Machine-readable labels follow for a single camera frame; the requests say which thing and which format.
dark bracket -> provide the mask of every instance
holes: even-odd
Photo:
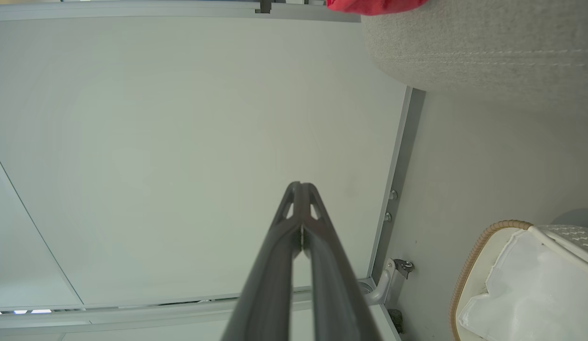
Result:
[[[404,277],[406,277],[410,272],[414,271],[414,265],[406,260],[401,260],[401,259],[393,259],[393,262],[395,263],[395,269],[400,272],[400,274],[402,274]]]
[[[222,341],[289,339],[292,260],[300,251],[311,258],[316,341],[380,341],[317,188],[300,182],[285,191]]]

fabric stitching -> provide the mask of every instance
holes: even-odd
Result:
[[[440,52],[438,54],[402,54],[398,57],[422,57],[422,56],[455,56],[457,54],[483,55],[483,54],[577,54],[588,52],[588,49],[576,50],[533,50],[533,51],[484,51],[484,52]]]
[[[398,60],[384,60],[397,63],[441,63],[441,64],[483,64],[483,65],[525,65],[525,66],[560,66],[560,67],[588,67],[588,64],[571,64],[571,63],[512,63],[512,62],[484,62],[484,61],[398,61]]]

red fabric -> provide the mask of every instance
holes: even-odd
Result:
[[[415,9],[428,0],[327,0],[332,11],[380,15]]]

gray floor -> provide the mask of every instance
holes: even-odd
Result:
[[[588,117],[521,112],[428,93],[387,255],[413,261],[387,307],[407,341],[452,340],[461,267],[491,223],[588,226]]]

gray fabric cushion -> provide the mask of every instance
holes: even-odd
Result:
[[[378,67],[409,86],[588,114],[588,0],[429,0],[362,23]]]

